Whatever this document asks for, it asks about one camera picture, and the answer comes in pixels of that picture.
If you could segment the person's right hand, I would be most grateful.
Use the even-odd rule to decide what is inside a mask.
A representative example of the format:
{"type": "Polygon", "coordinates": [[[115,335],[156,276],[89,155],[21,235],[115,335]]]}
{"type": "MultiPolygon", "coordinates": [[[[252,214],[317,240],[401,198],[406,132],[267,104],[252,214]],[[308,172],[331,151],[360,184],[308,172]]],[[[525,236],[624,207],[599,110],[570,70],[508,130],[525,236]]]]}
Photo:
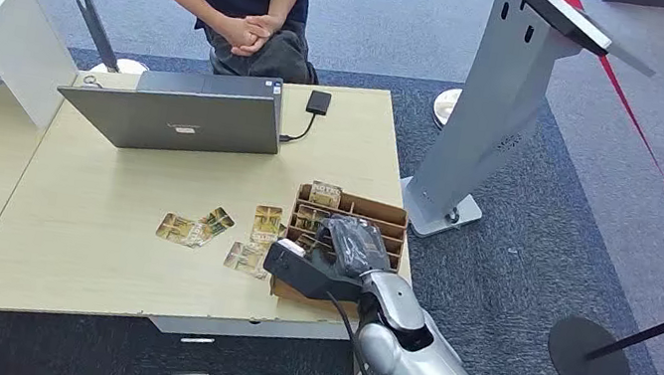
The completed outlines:
{"type": "Polygon", "coordinates": [[[245,28],[244,18],[219,15],[214,22],[213,30],[226,39],[232,47],[251,43],[254,39],[245,28]]]}

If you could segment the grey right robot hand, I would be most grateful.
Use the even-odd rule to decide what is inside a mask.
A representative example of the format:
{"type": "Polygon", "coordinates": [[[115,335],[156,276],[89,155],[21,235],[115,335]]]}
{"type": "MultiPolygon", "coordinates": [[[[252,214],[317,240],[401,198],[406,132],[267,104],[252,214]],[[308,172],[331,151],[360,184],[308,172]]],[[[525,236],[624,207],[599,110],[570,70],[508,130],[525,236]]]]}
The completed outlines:
{"type": "Polygon", "coordinates": [[[357,278],[367,271],[389,271],[391,261],[381,231],[368,220],[331,215],[319,222],[316,239],[331,240],[333,254],[322,258],[333,273],[345,278],[357,278]]]}

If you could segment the person's left hand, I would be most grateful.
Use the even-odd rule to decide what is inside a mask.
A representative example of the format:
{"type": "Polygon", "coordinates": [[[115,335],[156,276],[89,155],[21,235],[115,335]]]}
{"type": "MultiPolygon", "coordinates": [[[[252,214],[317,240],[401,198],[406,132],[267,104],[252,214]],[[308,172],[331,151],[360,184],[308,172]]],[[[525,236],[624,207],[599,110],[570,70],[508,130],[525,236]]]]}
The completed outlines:
{"type": "Polygon", "coordinates": [[[231,51],[241,57],[249,57],[256,54],[269,40],[283,27],[282,17],[265,15],[248,15],[244,18],[245,28],[254,36],[251,43],[233,46],[231,51]]]}

